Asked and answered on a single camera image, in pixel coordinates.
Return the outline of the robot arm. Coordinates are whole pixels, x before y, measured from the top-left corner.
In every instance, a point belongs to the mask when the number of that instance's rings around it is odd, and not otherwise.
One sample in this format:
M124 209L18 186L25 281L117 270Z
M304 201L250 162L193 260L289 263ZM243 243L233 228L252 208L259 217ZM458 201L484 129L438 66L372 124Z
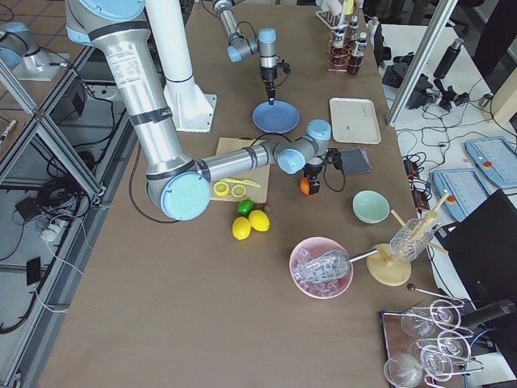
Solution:
M176 1L68 1L69 38L103 52L148 161L147 193L177 221L208 206L214 180L276 164L294 174L322 165L330 141L325 120L304 136L263 141L197 160L179 131L207 132L215 102L195 83L181 7Z
M250 22L237 21L233 8L241 1L211 1L210 11L200 1L201 6L219 20L226 34L227 54L232 63L237 63L258 54L259 70L267 94L267 104L273 106L277 88L291 73L291 66L277 53L277 34L274 28L254 29Z

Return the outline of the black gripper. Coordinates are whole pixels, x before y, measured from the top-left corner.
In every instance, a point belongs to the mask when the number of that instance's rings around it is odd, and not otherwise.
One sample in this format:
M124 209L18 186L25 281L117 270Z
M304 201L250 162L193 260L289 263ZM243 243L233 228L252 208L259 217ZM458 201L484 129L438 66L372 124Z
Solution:
M316 156L316 162L307 163L304 168L304 177L309 181L309 194L318 194L320 182L317 176L326 169L327 165L332 165L336 170L343 172L343 161L340 151L337 148L329 148L324 155Z
M272 106L275 103L275 80L278 77L278 69L281 69L286 76L291 73L291 66L285 60L272 67L260 67L260 75L264 86L267 89L268 103Z

